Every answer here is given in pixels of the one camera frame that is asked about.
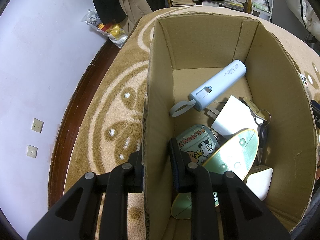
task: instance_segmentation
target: wall socket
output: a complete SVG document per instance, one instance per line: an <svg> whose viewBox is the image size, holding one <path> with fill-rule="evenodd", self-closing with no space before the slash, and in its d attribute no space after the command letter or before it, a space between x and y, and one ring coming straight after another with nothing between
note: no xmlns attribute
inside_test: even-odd
<svg viewBox="0 0 320 240"><path fill-rule="evenodd" d="M32 158L36 158L37 157L37 151L38 151L37 147L28 145L27 156L32 157Z"/></svg>
<svg viewBox="0 0 320 240"><path fill-rule="evenodd" d="M36 132L41 132L43 127L43 122L38 119L33 119L31 130Z"/></svg>

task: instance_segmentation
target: key ring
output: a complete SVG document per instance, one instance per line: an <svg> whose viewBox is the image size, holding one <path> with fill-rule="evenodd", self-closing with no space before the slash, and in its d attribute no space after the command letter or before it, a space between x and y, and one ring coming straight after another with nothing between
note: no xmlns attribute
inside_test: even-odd
<svg viewBox="0 0 320 240"><path fill-rule="evenodd" d="M265 110L265 109L261 109L261 110L259 110L257 113L259 113L259 112L261 112L261 111L265 111L265 112L267 112L268 114L269 114L269 121L268 121L268 123L265 125L265 127L267 127L269 124L270 124L270 121L271 121L271 114L270 114L270 112L269 111L267 111L267 110ZM260 126L258 123L257 123L257 121L256 121L256 116L254 116L254 121L255 121L255 123L258 125L258 126Z"/></svg>

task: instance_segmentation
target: cardboard box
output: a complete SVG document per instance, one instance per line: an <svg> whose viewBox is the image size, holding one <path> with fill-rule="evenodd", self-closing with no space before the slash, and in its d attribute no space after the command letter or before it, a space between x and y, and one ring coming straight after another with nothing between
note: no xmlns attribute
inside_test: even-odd
<svg viewBox="0 0 320 240"><path fill-rule="evenodd" d="M191 221L170 217L168 141L212 120L206 110L192 108L175 118L169 110L235 59L246 65L245 77L210 106L244 96L271 113L262 163L273 168L273 177L265 203L288 230L303 217L315 180L317 137L299 66L259 20L177 13L156 20L150 50L143 117L147 239L190 239Z"/></svg>

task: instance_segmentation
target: wooden floor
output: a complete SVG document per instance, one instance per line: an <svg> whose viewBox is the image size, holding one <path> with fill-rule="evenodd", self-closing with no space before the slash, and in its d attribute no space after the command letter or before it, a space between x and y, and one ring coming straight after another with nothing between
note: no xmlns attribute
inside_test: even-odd
<svg viewBox="0 0 320 240"><path fill-rule="evenodd" d="M68 164L79 128L98 86L118 51L119 48L107 40L82 76L69 102L52 153L48 185L49 208L63 195Z"/></svg>

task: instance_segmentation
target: rug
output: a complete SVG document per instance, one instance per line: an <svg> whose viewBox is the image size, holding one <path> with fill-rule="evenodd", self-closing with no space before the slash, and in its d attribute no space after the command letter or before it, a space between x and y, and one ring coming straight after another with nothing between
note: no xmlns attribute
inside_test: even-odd
<svg viewBox="0 0 320 240"><path fill-rule="evenodd" d="M142 115L146 96L149 48L153 37L153 24L162 16L175 13L202 11L228 15L241 15L259 19L249 14L225 8L189 7L166 8L141 18L126 44L122 47L107 71L86 112L71 155L64 192L68 191L86 172L96 174L110 172L114 167L128 160L130 153L139 149L142 137ZM265 20L259 19L266 29L277 36L292 56L296 65L313 60L320 65L318 55L312 54L300 40L290 33ZM310 76L314 82L310 87L314 99L320 99L318 71ZM98 230L101 219L100 209ZM128 195L128 239L146 238L143 194Z"/></svg>

